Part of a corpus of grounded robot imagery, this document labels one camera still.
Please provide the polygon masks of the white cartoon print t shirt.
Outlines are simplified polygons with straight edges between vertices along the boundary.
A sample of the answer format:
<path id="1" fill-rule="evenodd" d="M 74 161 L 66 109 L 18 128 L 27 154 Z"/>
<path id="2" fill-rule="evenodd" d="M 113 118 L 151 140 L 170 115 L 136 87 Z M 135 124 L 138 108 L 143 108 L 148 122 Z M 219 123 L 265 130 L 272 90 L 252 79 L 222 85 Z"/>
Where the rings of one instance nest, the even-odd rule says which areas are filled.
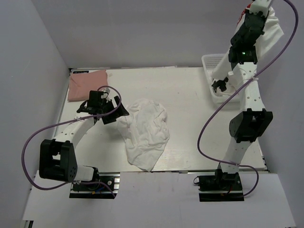
<path id="1" fill-rule="evenodd" d="M 117 120 L 127 160 L 137 168 L 151 172 L 170 139 L 168 113 L 164 106 L 149 99 L 139 99 L 127 107 L 128 116 Z"/>

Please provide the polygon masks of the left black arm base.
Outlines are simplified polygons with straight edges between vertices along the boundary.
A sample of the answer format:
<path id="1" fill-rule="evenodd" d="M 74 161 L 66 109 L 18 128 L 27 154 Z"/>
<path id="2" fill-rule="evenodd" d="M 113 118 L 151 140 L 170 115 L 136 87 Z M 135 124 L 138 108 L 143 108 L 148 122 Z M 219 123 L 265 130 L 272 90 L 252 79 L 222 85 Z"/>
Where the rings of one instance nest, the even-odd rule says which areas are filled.
<path id="1" fill-rule="evenodd" d="M 69 197 L 71 199 L 114 199 L 119 190 L 119 173 L 100 173 L 97 182 L 103 184 L 72 184 Z"/>

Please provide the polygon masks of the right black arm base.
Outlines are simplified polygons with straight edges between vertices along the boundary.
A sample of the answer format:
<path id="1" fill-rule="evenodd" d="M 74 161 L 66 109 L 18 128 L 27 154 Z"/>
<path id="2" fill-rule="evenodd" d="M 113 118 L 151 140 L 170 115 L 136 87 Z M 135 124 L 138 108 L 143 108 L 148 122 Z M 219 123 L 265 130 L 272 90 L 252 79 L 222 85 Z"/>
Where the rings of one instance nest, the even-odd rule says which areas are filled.
<path id="1" fill-rule="evenodd" d="M 239 173 L 228 174 L 216 169 L 212 175 L 200 175 L 193 184 L 199 188 L 200 202 L 244 201 Z"/>

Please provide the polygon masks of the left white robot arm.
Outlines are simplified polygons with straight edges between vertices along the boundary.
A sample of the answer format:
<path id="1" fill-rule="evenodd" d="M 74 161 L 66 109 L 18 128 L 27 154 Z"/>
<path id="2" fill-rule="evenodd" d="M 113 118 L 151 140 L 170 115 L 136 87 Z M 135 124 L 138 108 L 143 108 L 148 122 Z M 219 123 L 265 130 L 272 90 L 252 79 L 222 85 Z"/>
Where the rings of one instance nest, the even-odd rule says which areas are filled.
<path id="1" fill-rule="evenodd" d="M 99 187 L 98 169 L 79 165 L 76 161 L 75 148 L 97 121 L 102 120 L 106 125 L 115 122 L 119 117 L 129 115 L 119 96 L 114 97 L 117 104 L 117 107 L 114 107 L 112 100 L 107 99 L 104 94 L 105 92 L 101 91 L 90 91 L 89 99 L 76 111 L 76 121 L 70 123 L 53 139 L 45 139 L 41 143 L 41 178 L 68 183 L 83 181 L 91 190 Z"/>

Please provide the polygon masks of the plain white t shirt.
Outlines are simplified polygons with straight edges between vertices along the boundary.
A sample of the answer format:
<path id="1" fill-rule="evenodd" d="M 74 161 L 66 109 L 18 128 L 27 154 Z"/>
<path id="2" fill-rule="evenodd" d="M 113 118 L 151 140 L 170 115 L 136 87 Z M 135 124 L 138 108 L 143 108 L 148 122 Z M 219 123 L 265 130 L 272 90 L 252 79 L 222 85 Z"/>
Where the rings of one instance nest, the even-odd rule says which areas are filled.
<path id="1" fill-rule="evenodd" d="M 218 88 L 217 92 L 215 93 L 212 89 L 212 92 L 216 97 L 224 97 L 224 96 L 231 96 L 235 93 L 236 89 L 233 87 L 229 82 L 226 84 L 227 90 L 225 92 L 221 92 L 220 89 Z"/>

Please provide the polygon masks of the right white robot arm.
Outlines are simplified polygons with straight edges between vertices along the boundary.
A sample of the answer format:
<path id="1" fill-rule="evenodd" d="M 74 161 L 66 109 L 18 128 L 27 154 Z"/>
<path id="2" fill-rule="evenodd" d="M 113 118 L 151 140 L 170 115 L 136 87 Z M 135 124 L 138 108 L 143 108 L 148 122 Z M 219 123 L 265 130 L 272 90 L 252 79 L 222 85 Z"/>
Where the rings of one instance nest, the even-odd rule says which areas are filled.
<path id="1" fill-rule="evenodd" d="M 231 185 L 229 174 L 238 172 L 245 152 L 273 119 L 272 112 L 267 111 L 262 102 L 258 82 L 254 80 L 258 62 L 256 41 L 264 34 L 266 17 L 261 11 L 244 11 L 229 50 L 212 72 L 213 78 L 217 79 L 213 89 L 225 91 L 229 83 L 240 100 L 240 113 L 229 123 L 230 144 L 218 166 L 222 173 L 214 178 L 215 185 L 222 190 Z"/>

